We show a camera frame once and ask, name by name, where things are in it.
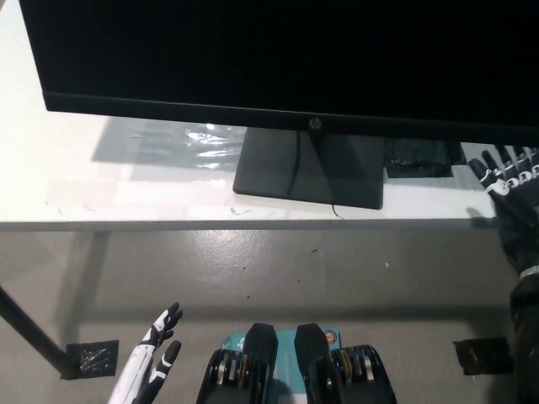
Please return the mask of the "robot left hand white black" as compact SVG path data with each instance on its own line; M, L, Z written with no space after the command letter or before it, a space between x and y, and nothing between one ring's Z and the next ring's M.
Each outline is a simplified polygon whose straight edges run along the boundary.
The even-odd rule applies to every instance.
M108 403L153 403L179 355L181 342L173 340L163 356L153 364L154 354L173 336L183 312L173 303L148 328L133 348L120 373Z

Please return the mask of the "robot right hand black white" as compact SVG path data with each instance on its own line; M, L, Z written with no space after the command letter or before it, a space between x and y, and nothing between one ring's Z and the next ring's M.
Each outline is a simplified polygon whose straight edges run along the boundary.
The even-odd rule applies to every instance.
M502 248L521 278L538 273L538 149L497 145L467 162L493 203Z

